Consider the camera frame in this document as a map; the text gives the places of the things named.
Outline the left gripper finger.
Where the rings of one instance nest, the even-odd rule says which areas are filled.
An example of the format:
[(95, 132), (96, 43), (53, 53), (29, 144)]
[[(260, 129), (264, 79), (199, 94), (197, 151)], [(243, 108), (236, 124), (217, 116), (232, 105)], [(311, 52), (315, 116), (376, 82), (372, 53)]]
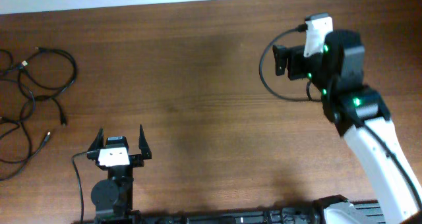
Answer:
[(139, 139), (138, 139), (138, 147), (141, 151), (142, 158), (144, 160), (152, 159), (152, 152), (151, 149), (146, 141), (146, 137), (144, 134), (144, 129), (142, 125), (139, 126)]
[(104, 147), (104, 130), (100, 128), (96, 138), (87, 150), (86, 157), (90, 160), (97, 160), (100, 150)]

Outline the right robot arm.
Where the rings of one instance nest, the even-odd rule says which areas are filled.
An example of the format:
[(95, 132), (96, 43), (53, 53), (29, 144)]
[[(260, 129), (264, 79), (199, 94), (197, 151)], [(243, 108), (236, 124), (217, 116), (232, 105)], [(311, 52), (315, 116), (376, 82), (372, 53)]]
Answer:
[(358, 32), (318, 35), (316, 53), (302, 45), (272, 40), (276, 75), (307, 78), (321, 93), (325, 117), (335, 125), (370, 180), (386, 223), (416, 223), (421, 217), (421, 185), (398, 142), (382, 96), (363, 82), (365, 48)]

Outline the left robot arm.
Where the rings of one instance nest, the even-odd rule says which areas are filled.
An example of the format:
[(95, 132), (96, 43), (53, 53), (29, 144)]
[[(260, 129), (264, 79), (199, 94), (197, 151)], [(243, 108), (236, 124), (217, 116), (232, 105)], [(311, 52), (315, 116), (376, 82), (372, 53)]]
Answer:
[(103, 129), (88, 148), (87, 158), (107, 171), (107, 178), (97, 182), (91, 191), (96, 208), (94, 223), (144, 223), (140, 212), (133, 209), (133, 169), (144, 167), (144, 162), (152, 159), (142, 126), (138, 148), (139, 154), (130, 154), (126, 137), (105, 138)]

